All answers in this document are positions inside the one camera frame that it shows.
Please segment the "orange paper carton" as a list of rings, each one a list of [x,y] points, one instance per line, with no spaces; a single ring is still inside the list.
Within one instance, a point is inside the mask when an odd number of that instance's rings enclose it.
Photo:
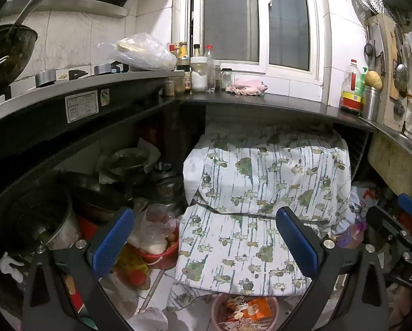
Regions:
[[[266,297],[259,297],[247,302],[247,308],[243,310],[244,318],[253,321],[263,320],[272,316],[272,311]]]

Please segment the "pink plastic basket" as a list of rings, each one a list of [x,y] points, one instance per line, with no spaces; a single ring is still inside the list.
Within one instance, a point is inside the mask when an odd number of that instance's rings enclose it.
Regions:
[[[211,310],[216,330],[273,330],[278,318],[275,297],[219,294]]]

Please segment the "food scraps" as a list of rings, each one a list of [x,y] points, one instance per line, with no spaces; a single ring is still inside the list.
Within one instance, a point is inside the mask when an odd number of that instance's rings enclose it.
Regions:
[[[244,318],[243,310],[247,308],[245,297],[230,297],[222,305],[223,321],[220,326],[223,330],[253,331],[257,330],[255,321]]]

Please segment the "purple plastic bag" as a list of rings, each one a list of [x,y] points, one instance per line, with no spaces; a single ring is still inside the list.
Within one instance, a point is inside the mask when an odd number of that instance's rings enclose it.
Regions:
[[[364,240],[364,233],[367,228],[365,221],[360,221],[350,225],[339,237],[337,246],[345,249],[356,249]]]

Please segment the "plastic bag with food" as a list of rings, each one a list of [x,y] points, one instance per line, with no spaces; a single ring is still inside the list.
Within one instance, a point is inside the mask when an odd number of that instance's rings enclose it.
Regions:
[[[166,205],[153,203],[140,212],[127,242],[151,255],[160,255],[168,247],[169,236],[175,235],[177,220]]]

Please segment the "cooking oil bottle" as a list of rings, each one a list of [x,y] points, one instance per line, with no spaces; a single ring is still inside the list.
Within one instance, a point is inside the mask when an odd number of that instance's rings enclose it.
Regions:
[[[341,109],[358,114],[362,108],[362,94],[360,91],[361,73],[357,62],[350,60],[341,86]]]

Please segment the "hanging steel ladle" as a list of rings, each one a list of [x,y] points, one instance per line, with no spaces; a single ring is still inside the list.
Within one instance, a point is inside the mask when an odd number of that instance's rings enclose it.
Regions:
[[[402,97],[408,93],[408,85],[410,82],[410,71],[406,62],[406,55],[403,44],[402,30],[399,25],[395,25],[395,36],[397,46],[397,67],[394,73],[395,87]]]

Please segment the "cat patterned white cloth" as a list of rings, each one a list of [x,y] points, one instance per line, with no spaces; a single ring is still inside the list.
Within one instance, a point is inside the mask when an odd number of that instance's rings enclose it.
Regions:
[[[172,311],[215,293],[304,293],[311,280],[275,225],[281,207],[318,235],[340,235],[353,222],[350,156],[337,132],[212,124],[183,173],[188,206],[167,301]]]

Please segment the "pink cloth on counter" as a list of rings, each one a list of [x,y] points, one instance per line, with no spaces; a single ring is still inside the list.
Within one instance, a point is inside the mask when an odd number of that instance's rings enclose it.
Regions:
[[[226,92],[242,96],[262,96],[267,89],[268,86],[259,79],[237,79],[226,87]]]

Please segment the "white lidded salt jar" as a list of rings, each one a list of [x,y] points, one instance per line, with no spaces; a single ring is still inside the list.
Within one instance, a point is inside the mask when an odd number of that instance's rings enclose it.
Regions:
[[[204,56],[191,57],[190,68],[192,92],[205,92],[207,90],[207,58]]]

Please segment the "clear plastic bag on stove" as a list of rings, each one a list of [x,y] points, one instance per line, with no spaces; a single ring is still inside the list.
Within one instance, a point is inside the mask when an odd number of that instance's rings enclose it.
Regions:
[[[108,60],[145,71],[171,71],[177,63],[177,58],[168,50],[168,45],[148,33],[138,33],[115,43],[99,43],[98,51]]]

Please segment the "small glass jar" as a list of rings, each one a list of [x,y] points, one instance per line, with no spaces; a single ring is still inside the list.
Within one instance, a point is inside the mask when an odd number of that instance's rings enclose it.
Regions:
[[[233,83],[233,71],[231,68],[222,68],[220,75],[220,86],[222,90],[226,90]]]

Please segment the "yellow cap bottle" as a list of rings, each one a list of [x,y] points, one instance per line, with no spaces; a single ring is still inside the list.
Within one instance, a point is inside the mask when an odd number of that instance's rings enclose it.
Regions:
[[[178,66],[189,66],[189,54],[187,48],[187,42],[180,42],[178,49]]]

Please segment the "clear bottle red cap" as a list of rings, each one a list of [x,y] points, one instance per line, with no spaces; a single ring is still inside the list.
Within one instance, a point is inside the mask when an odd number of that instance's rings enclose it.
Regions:
[[[212,93],[215,91],[216,86],[216,71],[212,45],[206,45],[205,57],[207,58],[207,92]]]

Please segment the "white framed window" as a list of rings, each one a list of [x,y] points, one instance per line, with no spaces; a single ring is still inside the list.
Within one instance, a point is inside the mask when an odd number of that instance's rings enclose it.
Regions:
[[[321,85],[325,2],[192,0],[192,42],[236,73]]]

